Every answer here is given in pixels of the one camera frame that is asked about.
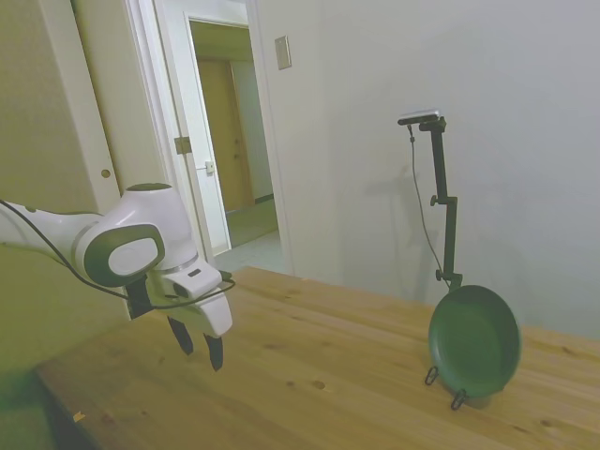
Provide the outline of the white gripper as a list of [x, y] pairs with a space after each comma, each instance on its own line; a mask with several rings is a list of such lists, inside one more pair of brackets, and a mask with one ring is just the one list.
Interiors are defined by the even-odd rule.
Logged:
[[224, 362], [221, 336], [233, 325], [221, 274], [209, 264], [192, 264], [178, 271], [153, 270], [148, 273], [151, 304], [166, 314], [173, 335], [185, 355], [194, 352], [186, 325], [201, 330], [212, 369]]

